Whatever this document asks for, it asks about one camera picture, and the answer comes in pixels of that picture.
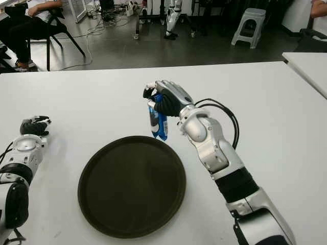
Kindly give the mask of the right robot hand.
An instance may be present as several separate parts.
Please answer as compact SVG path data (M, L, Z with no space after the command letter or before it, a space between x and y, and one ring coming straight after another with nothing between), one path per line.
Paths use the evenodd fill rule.
M181 86L166 80L147 84L143 98L149 107L165 116L178 117L185 107L194 107L191 96Z

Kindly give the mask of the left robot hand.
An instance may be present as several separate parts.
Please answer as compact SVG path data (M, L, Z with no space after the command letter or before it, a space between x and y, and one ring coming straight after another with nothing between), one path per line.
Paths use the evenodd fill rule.
M47 136L49 135L49 131L46 129L51 122L52 121L48 116L33 116L31 118L24 119L20 125L20 134Z

